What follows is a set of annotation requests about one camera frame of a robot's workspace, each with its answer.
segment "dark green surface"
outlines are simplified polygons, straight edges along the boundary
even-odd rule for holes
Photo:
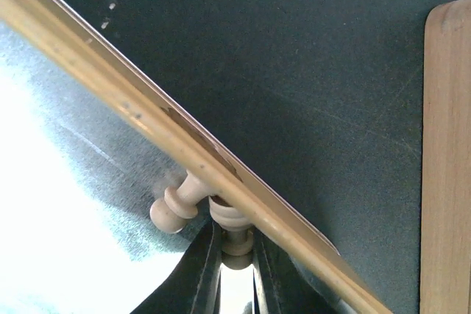
[[[452,0],[66,1],[417,312],[423,27]]]

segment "white light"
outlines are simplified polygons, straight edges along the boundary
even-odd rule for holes
[[[74,161],[50,136],[52,117],[32,79],[0,57],[0,311],[129,313],[183,253],[130,259],[104,218],[131,216],[92,199],[78,182]]]
[[[219,314],[245,314],[253,301],[253,265],[231,270],[221,265],[221,307]]]

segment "wooden board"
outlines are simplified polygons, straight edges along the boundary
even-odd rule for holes
[[[471,0],[425,26],[421,313],[471,313]]]
[[[0,0],[0,18],[207,182],[361,313],[390,313],[325,237],[61,0]]]

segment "wooden stick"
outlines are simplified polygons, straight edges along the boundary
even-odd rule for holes
[[[471,0],[428,16],[424,70],[420,312],[471,313]]]

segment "black fabric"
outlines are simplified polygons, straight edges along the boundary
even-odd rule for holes
[[[418,311],[423,27],[452,0],[66,1]]]
[[[255,291],[261,313],[337,313],[320,292],[304,281],[290,257],[260,232],[255,233],[253,252]]]
[[[132,314],[213,314],[219,307],[220,267],[221,229],[210,221],[169,278]]]

